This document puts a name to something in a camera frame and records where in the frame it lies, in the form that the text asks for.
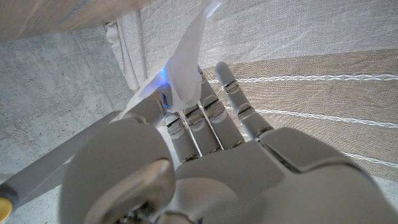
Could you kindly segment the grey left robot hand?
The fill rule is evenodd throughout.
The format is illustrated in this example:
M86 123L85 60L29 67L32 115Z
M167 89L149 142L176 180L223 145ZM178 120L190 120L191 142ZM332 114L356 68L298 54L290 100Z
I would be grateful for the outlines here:
M396 223L369 174L333 147L273 128L227 64L216 76L245 141L197 64L173 62L121 116L76 143L61 223Z

